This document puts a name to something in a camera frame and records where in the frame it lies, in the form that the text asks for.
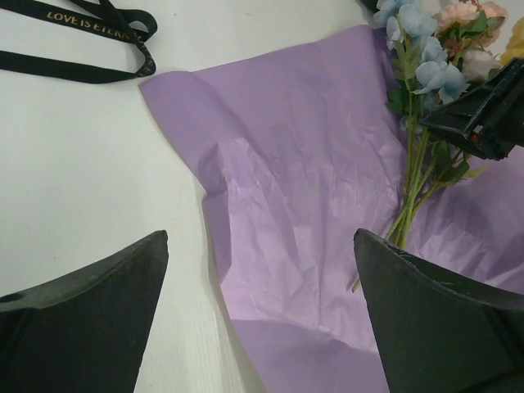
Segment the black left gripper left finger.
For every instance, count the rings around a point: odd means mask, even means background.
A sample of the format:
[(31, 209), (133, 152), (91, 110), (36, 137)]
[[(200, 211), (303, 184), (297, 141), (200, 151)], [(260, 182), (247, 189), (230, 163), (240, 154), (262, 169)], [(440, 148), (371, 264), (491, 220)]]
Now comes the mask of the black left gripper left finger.
[(168, 235), (1, 298), (3, 392), (132, 392), (168, 265)]

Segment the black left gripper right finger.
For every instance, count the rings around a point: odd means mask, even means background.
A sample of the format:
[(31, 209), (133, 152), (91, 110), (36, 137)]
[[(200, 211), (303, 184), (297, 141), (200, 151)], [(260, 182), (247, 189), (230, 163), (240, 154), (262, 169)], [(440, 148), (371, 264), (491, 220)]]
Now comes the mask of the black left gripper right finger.
[(355, 260), (392, 392), (521, 392), (523, 297), (359, 229)]

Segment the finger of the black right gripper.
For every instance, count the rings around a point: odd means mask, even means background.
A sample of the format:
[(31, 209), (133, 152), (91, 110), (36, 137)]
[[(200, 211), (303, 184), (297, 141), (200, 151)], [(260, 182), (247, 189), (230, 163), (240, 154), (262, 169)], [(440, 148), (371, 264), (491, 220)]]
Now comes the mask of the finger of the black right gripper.
[(486, 83), (426, 113), (420, 125), (483, 160), (503, 160), (523, 146), (523, 59), (512, 59)]

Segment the pale pink flower stem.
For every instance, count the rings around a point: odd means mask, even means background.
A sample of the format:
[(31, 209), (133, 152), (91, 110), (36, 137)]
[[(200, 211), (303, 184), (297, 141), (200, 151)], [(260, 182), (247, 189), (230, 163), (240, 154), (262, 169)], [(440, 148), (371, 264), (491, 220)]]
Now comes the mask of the pale pink flower stem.
[(463, 53), (462, 73), (468, 83), (485, 82), (502, 67), (491, 52), (468, 49)]

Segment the yellow artificial flower stem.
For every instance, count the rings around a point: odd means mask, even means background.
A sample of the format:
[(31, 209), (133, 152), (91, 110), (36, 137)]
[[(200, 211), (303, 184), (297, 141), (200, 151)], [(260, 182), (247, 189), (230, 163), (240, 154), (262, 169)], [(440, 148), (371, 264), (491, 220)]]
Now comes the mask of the yellow artificial flower stem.
[(500, 56), (500, 64), (506, 66), (514, 58), (524, 57), (524, 18), (521, 18), (512, 28), (512, 35)]

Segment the blue artificial flower stem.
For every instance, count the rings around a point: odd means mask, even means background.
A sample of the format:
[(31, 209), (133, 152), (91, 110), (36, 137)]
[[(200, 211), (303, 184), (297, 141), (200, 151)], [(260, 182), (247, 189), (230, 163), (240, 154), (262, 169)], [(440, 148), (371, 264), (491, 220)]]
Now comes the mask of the blue artificial flower stem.
[(438, 37), (437, 19), (419, 1), (365, 1), (373, 25), (386, 31), (386, 45), (398, 86), (387, 93), (388, 107), (407, 135), (407, 161), (400, 212), (386, 239), (404, 248), (422, 204), (442, 188), (455, 185), (469, 170), (468, 156), (452, 152), (432, 137), (422, 117), (466, 92), (468, 83)]

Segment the pink rose flower stem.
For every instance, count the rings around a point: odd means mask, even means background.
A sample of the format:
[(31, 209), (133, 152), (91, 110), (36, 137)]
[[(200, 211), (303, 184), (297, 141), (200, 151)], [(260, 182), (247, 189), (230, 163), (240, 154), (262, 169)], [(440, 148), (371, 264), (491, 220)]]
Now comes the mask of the pink rose flower stem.
[(500, 35), (508, 12), (493, 1), (457, 1), (434, 15), (437, 38), (447, 47), (465, 43), (489, 47)]

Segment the pink paper flower bouquet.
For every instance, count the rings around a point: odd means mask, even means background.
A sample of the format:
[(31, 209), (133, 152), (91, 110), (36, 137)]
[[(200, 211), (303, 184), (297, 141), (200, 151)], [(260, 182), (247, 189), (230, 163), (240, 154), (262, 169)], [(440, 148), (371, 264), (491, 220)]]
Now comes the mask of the pink paper flower bouquet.
[(398, 210), (405, 136), (386, 106), (384, 34), (316, 43), (141, 85), (206, 190), (228, 314), (270, 392), (385, 392), (353, 236)]

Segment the black ribbon gold lettering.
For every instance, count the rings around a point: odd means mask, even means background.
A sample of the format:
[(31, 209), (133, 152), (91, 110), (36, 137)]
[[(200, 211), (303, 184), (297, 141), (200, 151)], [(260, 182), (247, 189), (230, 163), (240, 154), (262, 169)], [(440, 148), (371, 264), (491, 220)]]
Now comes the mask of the black ribbon gold lettering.
[(1, 69), (27, 75), (64, 79), (83, 84), (110, 84), (155, 74), (156, 63), (146, 42), (158, 30), (156, 19), (138, 9), (121, 9), (109, 1), (74, 1), (81, 13), (40, 1), (2, 1), (1, 8), (36, 20), (81, 30), (103, 38), (134, 45), (144, 62), (134, 72), (94, 65), (1, 52)]

